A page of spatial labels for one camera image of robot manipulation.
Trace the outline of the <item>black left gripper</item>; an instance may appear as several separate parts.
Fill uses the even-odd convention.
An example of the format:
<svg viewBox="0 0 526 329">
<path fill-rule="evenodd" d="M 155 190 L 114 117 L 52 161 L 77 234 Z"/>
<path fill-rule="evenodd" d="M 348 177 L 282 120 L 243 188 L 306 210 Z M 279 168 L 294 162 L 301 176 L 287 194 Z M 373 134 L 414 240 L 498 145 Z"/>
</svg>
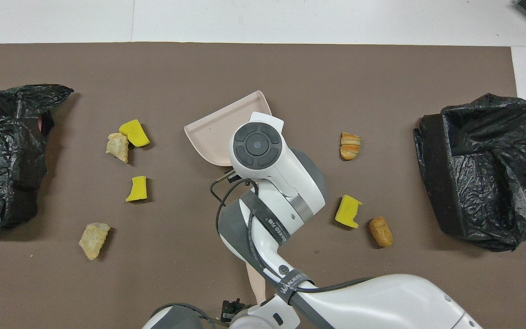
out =
<svg viewBox="0 0 526 329">
<path fill-rule="evenodd" d="M 242 310 L 249 309 L 250 304 L 244 304 L 240 298 L 236 298 L 234 301 L 223 300 L 221 307 L 221 322 L 231 323 L 232 319 L 238 315 Z"/>
</svg>

